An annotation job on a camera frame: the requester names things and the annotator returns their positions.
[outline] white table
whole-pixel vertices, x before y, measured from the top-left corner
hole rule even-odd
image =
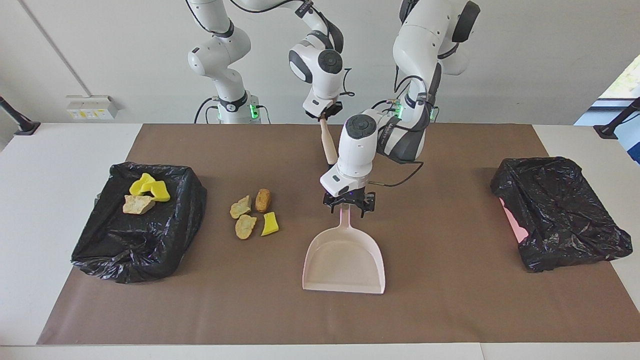
[[[126,159],[139,124],[42,124],[0,153],[0,359],[636,359],[640,343],[309,346],[83,346],[35,343],[67,279],[67,261],[108,168]],[[551,156],[584,174],[639,247],[640,167],[590,127],[535,126]],[[640,308],[640,254],[613,262]]]

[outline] pink object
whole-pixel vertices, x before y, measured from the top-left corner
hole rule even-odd
[[[529,233],[525,228],[521,227],[518,224],[518,222],[516,221],[516,218],[513,217],[513,214],[509,211],[509,209],[507,209],[504,206],[504,201],[502,201],[502,199],[500,199],[500,203],[502,204],[502,208],[504,209],[504,212],[507,214],[507,218],[509,219],[509,224],[511,224],[511,228],[513,229],[513,233],[515,234],[516,239],[518,240],[518,243],[522,243],[524,239],[529,235]]]

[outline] wooden handle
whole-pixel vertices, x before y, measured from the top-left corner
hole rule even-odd
[[[326,125],[326,119],[320,119],[320,128],[322,129],[322,147],[324,156],[326,156],[326,163],[335,165],[338,162],[338,154],[335,152],[335,144],[331,133],[329,133],[329,127]]]

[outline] dustpan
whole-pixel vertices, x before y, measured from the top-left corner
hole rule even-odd
[[[351,226],[350,205],[340,206],[340,225],[318,234],[302,271],[305,290],[382,294],[385,267],[378,244]]]

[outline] plastic bag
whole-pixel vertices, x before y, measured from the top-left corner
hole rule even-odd
[[[71,262],[88,275],[120,283],[167,277],[180,265],[198,232],[207,190],[189,167],[170,165],[113,165]],[[163,180],[171,195],[144,215],[122,213],[124,195],[148,172]]]
[[[518,249],[535,272],[610,261],[633,251],[629,234],[614,223],[572,160],[505,159],[491,189],[527,231]]]

